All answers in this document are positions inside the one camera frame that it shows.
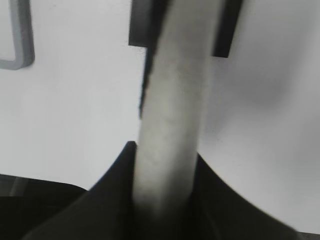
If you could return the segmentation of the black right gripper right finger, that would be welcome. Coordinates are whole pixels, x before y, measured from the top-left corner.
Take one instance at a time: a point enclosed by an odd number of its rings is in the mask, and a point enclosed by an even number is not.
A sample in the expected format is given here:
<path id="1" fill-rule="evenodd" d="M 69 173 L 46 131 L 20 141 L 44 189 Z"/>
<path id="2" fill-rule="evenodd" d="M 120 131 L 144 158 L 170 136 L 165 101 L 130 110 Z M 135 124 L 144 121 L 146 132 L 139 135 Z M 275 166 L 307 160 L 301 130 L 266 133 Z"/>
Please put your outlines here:
<path id="1" fill-rule="evenodd" d="M 191 240 L 296 240 L 298 233 L 248 202 L 197 157 L 190 201 Z"/>

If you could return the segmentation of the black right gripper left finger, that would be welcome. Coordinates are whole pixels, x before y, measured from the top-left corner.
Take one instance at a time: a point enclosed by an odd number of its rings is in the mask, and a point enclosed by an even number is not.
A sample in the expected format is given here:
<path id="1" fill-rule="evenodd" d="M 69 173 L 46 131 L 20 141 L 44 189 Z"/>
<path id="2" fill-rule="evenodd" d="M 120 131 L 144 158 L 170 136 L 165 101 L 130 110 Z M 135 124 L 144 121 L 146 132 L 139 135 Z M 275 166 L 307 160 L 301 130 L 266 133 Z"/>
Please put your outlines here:
<path id="1" fill-rule="evenodd" d="M 132 204 L 137 145 L 129 141 L 98 182 L 25 240 L 135 240 Z"/>

